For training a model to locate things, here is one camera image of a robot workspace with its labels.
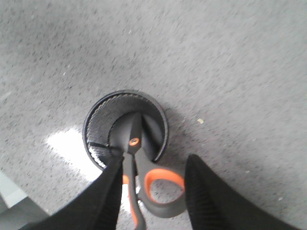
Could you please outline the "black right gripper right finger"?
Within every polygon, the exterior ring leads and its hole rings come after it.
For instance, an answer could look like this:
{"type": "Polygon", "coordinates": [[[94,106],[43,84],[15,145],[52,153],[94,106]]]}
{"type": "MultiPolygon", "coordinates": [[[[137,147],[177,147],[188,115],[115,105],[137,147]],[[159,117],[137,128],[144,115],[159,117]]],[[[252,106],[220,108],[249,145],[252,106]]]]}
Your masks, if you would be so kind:
{"type": "Polygon", "coordinates": [[[187,158],[185,203],[194,230],[294,230],[223,181],[196,154],[187,158]]]}

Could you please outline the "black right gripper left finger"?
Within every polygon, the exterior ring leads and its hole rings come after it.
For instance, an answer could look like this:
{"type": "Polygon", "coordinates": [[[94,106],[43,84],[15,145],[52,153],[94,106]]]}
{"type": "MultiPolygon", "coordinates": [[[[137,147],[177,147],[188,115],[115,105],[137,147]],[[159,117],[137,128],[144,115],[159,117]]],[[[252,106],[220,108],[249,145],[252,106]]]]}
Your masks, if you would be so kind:
{"type": "Polygon", "coordinates": [[[81,194],[52,216],[23,230],[115,230],[121,204],[123,157],[115,157],[81,194]]]}

